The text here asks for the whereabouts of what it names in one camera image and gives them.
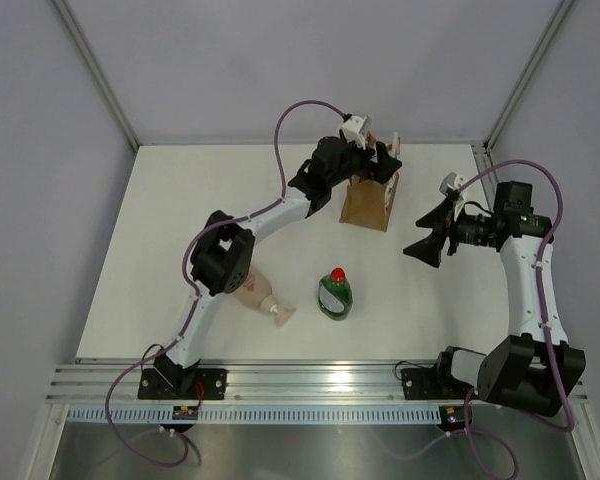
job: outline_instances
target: gray wall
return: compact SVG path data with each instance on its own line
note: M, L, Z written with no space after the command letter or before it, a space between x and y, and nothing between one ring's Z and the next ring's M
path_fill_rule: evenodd
M558 1L69 3L143 143L254 143L306 98L403 141L482 139ZM308 107L283 138L332 129Z
M75 352L132 161L45 0L0 0L0 479Z
M562 187L556 295L570 343L586 351L586 384L600 423L600 0L576 5L494 154L536 160ZM553 193L540 176L524 168L502 172L533 180L537 212L554 214Z

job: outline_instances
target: brown paper bag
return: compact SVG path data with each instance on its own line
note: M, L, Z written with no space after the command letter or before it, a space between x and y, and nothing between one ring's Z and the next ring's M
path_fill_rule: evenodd
M398 158L400 139L397 134L387 148ZM357 176L352 177L347 186L347 197L342 207L340 222L386 232L399 179L398 172L384 185Z

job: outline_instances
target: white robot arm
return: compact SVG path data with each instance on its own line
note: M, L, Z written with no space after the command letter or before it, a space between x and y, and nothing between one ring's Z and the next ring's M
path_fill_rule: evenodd
M306 218L310 207L311 202L300 190L288 188L282 202L273 209L257 218L248 219L236 225L244 230L250 230L255 237L254 245L257 245L269 235L290 223ZM200 297L189 328L187 328L183 337L179 339L176 346L167 352L169 359L183 368L194 365L200 360L209 327L218 306L225 296L225 293L212 295L209 288L200 280L196 280L196 285L200 289ZM192 292L184 308L184 317L191 311L195 299L196 297Z
M213 317L222 297L235 291L246 278L253 247L286 225L316 213L331 199L331 189L353 175L385 183L402 166L382 142L376 142L375 148L368 146L371 121L366 115L345 115L343 120L339 136L318 142L311 158L285 188L284 198L274 207L237 222L231 222L233 217L221 211L209 217L210 231L199 239L190 257L191 279L200 293L192 293L185 307L183 324L187 328L176 336L175 344L165 354L154 360L164 388L176 396L190 393ZM213 228L220 222L225 225Z
M532 186L520 182L498 184L493 212L485 210L487 216L469 215L464 211L461 178L455 174L445 178L440 191L446 198L416 222L418 227L430 228L431 234L403 253L438 268L447 239L449 255L455 254L460 244L495 248L507 277L509 335L488 355L448 347L436 362L436 381L460 381L477 387L478 397L485 402L553 416L561 400L548 368L543 329L550 328L567 394L583 373L585 358L584 352L569 347L560 323L551 277L551 243L544 248L543 258L537 258L551 230L551 220L533 213ZM542 302L538 268L542 273ZM541 305L546 306L547 322L541 318Z

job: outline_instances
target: purple cable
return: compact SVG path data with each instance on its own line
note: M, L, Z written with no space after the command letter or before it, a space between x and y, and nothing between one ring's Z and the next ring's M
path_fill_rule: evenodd
M263 213L269 212L270 210L272 210L273 208L275 208L276 206L278 206L280 203L283 202L283 199L284 199L285 195L287 194L287 184L286 184L286 180L285 180L285 176L284 176L284 168L282 166L282 158L280 158L280 148L279 148L280 127L282 126L282 121L292 110L295 110L296 108L301 107L303 105L320 105L323 107L327 107L330 110L333 110L334 112L336 112L341 117L344 117L344 113L342 113L338 108L334 107L330 103L322 102L320 100L303 100L301 102L294 103L293 105L291 105L289 108L287 108L282 113L282 115L280 116L280 119L278 120L278 123L276 124L276 129L275 129L275 132L273 135L273 149L275 152L276 163L278 165L278 172L280 173L280 183L281 183L280 197L277 198L275 201L271 202L266 207L256 210L255 212L251 213L250 215L246 215L246 216L238 217L238 218L232 218L230 220L223 220L221 222L216 222L212 225L208 225L200 233L198 233L193 238L193 240L191 240L191 242L189 242L189 245L187 246L187 248L184 252L184 256L182 258L182 277L184 278L184 281L187 282L187 284L189 284L189 285L191 285L191 287L193 287L193 290L196 292L196 296L200 296L200 289L195 284L195 282L191 278L189 278L189 275L187 274L187 267L188 267L188 263L189 263L189 257L191 256L191 252L195 248L195 245L200 240L200 238L202 238L202 236L206 235L207 233L211 232L212 230L214 230L216 228L220 228L220 227L223 227L226 225L231 225L234 223L244 222L245 220L249 220L250 218L258 217L258 216L262 215ZM187 328L189 328L189 324L191 323L191 320L193 319L193 314L196 311L197 306L198 306L198 300L196 299L193 302L193 304L191 305L191 309L189 310L189 313L187 314L187 318L185 319L185 321L182 325L182 328L178 332L177 337L184 336L185 332L187 331ZM170 344L168 344L163 349L158 350L153 355L151 355L149 357L141 358L139 361L137 361L133 365L127 367L113 381L113 383L109 387L107 396L105 397L105 400L104 400L104 411L105 411L105 416L107 418L107 423L113 429L113 433L116 435L116 437L118 437L118 440L120 440L122 445L136 457L141 458L142 460L145 460L146 462L151 463L153 465L157 465L160 467L166 467L166 468L177 467L186 460L187 455L189 453L189 446L187 444L186 437L184 437L184 435L182 435L181 433L174 432L176 434L176 436L182 441L182 443L184 444L184 447L185 447L185 451L184 451L182 458L180 458L179 460L177 460L175 462L161 462L159 460L154 460L154 459L144 455L143 453L141 453L141 452L137 451L135 448L133 448L133 446L122 436L122 433L120 432L120 430L114 423L113 417L111 415L111 397L113 396L113 391L118 386L118 384L131 371L138 368L140 365L146 364L147 362L153 360L154 358L156 358L158 356L166 354L173 347L175 347L177 343L178 343L178 339L176 338L176 340L172 341Z
M482 177L490 174L491 172L493 172L499 168L507 167L509 165L527 165L529 167L535 168L536 170L539 170L540 172L542 172L544 174L545 177L547 177L547 179L551 183L551 186L553 187L553 190L556 194L556 202L558 204L556 218L553 222L553 225L551 226L551 228L549 229L547 234L542 239L542 242L540 242L540 246L538 247L538 252L536 253L536 259L541 262L543 255L544 255L545 248L549 244L549 241L551 240L551 237L553 236L555 231L558 229L558 226L560 226L560 222L562 221L562 213L564 211L564 202L562 200L562 191L560 190L560 186L558 185L558 182L556 181L555 177L551 174L551 172L549 172L549 170L544 168L542 165L539 165L535 162L531 162L529 160L507 160L506 162L499 163L497 165L489 167L486 170L480 172L478 175L473 177L467 183L462 185L458 189L458 191L460 191L460 192L463 191L464 189L469 187L469 185L478 181ZM556 359L556 353L553 350L553 342L551 340L551 328L549 328L549 326L547 325L547 323L549 322L549 312L547 309L547 298L546 298L546 294L544 291L544 283L543 283L543 279L542 279L542 268L536 267L535 273L536 273L536 283L538 286L538 300L540 302L540 319L542 320L542 324L544 325L544 327L542 328L542 332L544 334L544 340L547 345L547 355L549 357L549 365L551 368L551 373L553 374L553 379L556 384L558 396L560 397L560 402L562 403L562 407L564 408L565 416L567 417L567 424L564 426L556 425L555 423L550 422L549 420L547 420L543 417L540 417L538 415L534 415L534 418L536 418L541 423L543 423L551 428L554 428L554 429L564 432L564 433L569 433L569 432L573 431L573 429L575 427L575 419L573 418L573 411L571 410L571 405L569 405L569 401L567 399L567 393L564 389L564 385L562 383L562 378L560 377L560 370L558 369L558 361Z
M518 478L518 473L520 471L518 465L518 458L514 453L513 449L504 441L503 438L499 437L495 433L489 432L488 430L483 430L481 428L470 427L469 426L469 404L471 403L471 396L473 395L473 388L467 392L467 396L464 399L464 431L467 434L467 439L469 440L469 446L471 447L471 451L473 452L473 456L476 458L478 465L484 473L486 473L489 478L493 478L494 480L514 480ZM478 435L483 435L491 440L499 443L502 447L509 453L511 460L513 460L513 473L508 477L500 477L493 473L489 467L484 463L482 457L478 453L478 449L476 448L475 443L473 442L472 434L477 433Z
M276 154L276 162L278 162L278 169L280 170L280 179L282 180L282 194L280 195L282 198L287 194L287 182L284 178L284 169L282 168L282 159L280 158L280 148L279 148L279 136L280 136L280 127L282 126L282 121L286 118L289 113L295 110L298 107L303 105L320 105L322 107L327 107L330 110L333 110L341 117L344 117L344 113L337 107L334 107L330 103L322 102L320 100L303 100L301 102L294 103L289 108L287 108L280 118L278 119L278 123L276 124L276 129L273 133L273 150Z
M427 443L424 447L422 447L417 452L412 453L410 455L402 455L400 453L395 453L394 451L390 450L384 444L384 442L378 437L378 435L376 434L376 432L373 431L373 429L370 429L370 431L371 431L371 435L375 438L376 442L378 442L378 444L382 447L382 449L385 451L385 453L387 455L389 455L391 458L393 458L394 460L400 460L400 461L415 460L416 458L419 458L422 455L424 455L425 453L427 453L429 450L431 450L433 447L435 447L442 440L446 440L447 438L449 438L451 435L457 435L457 434L460 434L460 433L464 433L462 430L458 430L458 431L455 431L455 432L449 432L449 435L447 435L447 434L440 435L440 436L434 438L433 440L431 440L429 443Z

